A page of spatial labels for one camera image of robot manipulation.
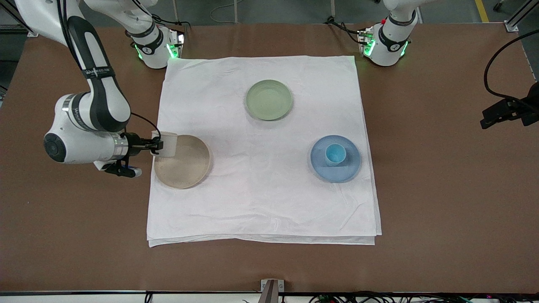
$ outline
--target plate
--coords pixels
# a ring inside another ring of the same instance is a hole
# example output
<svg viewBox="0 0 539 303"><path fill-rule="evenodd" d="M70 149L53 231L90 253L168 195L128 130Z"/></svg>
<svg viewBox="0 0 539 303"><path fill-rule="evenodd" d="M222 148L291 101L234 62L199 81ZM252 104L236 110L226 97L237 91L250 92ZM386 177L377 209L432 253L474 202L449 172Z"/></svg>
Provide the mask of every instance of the plate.
<svg viewBox="0 0 539 303"><path fill-rule="evenodd" d="M346 150L346 158L337 166L326 164L326 148L333 143L340 144ZM325 136L318 140L310 151L310 162L314 171L323 179L333 183L352 180L361 166L361 155L352 141L338 135Z"/></svg>
<svg viewBox="0 0 539 303"><path fill-rule="evenodd" d="M176 143L176 155L170 158L156 157L154 170L164 184L185 189L198 184L210 169L210 150L195 136L180 135Z"/></svg>
<svg viewBox="0 0 539 303"><path fill-rule="evenodd" d="M282 118L290 111L292 103L292 94L288 87L275 80L255 83L245 97L250 115L265 121Z"/></svg>

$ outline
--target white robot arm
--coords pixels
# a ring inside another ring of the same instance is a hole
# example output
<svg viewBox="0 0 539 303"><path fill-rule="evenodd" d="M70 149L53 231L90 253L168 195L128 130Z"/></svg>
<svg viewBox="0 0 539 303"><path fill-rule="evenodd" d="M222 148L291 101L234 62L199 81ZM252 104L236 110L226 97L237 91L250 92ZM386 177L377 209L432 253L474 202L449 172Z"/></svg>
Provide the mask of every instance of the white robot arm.
<svg viewBox="0 0 539 303"><path fill-rule="evenodd" d="M377 65L391 66L404 55L408 37L417 24L416 8L435 0L384 0L389 10L383 23L370 27L361 34L361 51Z"/></svg>
<svg viewBox="0 0 539 303"><path fill-rule="evenodd" d="M116 7L107 14L122 20L122 25L138 37L133 37L139 39L135 42L149 49L144 62L153 68L166 66L167 41L151 16L138 7L132 11L120 10L132 8L125 6L127 1L88 2L95 8L97 2L110 4L110 9ZM139 176L140 170L128 165L129 157L144 149L156 152L162 148L161 138L147 140L134 133L121 133L131 116L129 103L118 87L99 36L84 19L78 1L18 0L16 4L33 30L69 48L90 87L89 92L68 94L57 101L54 122L44 137L47 154L60 163L94 162L99 170L118 176Z"/></svg>

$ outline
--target beige plate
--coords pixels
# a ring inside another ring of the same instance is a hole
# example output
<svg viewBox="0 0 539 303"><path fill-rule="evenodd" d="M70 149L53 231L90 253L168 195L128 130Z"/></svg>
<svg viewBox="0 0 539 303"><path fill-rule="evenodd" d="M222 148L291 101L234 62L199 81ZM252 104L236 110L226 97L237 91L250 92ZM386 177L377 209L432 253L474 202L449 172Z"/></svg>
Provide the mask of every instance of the beige plate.
<svg viewBox="0 0 539 303"><path fill-rule="evenodd" d="M164 184L185 189L196 185L210 168L210 150L202 140L190 135L178 136L176 155L155 158L155 174Z"/></svg>

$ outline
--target green glowing light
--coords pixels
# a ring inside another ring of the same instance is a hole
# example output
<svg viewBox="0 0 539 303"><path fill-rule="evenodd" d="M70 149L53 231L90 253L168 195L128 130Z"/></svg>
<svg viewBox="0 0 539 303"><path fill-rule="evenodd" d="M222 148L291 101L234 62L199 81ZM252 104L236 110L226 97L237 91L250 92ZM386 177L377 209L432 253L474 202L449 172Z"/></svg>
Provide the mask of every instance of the green glowing light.
<svg viewBox="0 0 539 303"><path fill-rule="evenodd" d="M406 41L406 43L405 43L404 46L403 46L403 51L402 51L402 53L400 53L400 56L401 56L401 57L404 56L404 51L406 50L406 47L407 47L407 46L408 46L408 41Z"/></svg>
<svg viewBox="0 0 539 303"><path fill-rule="evenodd" d="M142 60L142 55L140 54L139 47L135 44L136 52L139 53L139 58Z"/></svg>
<svg viewBox="0 0 539 303"><path fill-rule="evenodd" d="M374 49L374 46L376 45L376 42L374 39L371 39L369 43L365 46L365 56L370 56L372 54L372 49Z"/></svg>
<svg viewBox="0 0 539 303"><path fill-rule="evenodd" d="M178 58L178 52L176 50L174 50L174 48L175 47L173 45L167 44L167 50L169 50L170 57L171 58Z"/></svg>

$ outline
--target table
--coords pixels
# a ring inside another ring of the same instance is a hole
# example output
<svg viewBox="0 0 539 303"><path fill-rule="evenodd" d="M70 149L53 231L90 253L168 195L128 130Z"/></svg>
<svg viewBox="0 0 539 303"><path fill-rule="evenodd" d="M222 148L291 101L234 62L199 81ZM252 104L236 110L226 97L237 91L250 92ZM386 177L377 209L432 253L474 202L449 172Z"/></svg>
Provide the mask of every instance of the table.
<svg viewBox="0 0 539 303"><path fill-rule="evenodd" d="M165 70L137 59L121 28L99 29L132 110L156 121ZM483 88L491 55L514 38L503 24L420 24L393 67L359 57L328 25L193 27L184 58L356 56L382 216L375 246L241 240L146 242L151 157L140 178L43 151L53 106L87 89L68 50L26 42L0 109L0 290L533 293L539 285L539 123L481 130L498 101ZM491 86L524 96L534 82L520 43L499 56ZM129 131L148 135L133 120Z"/></svg>

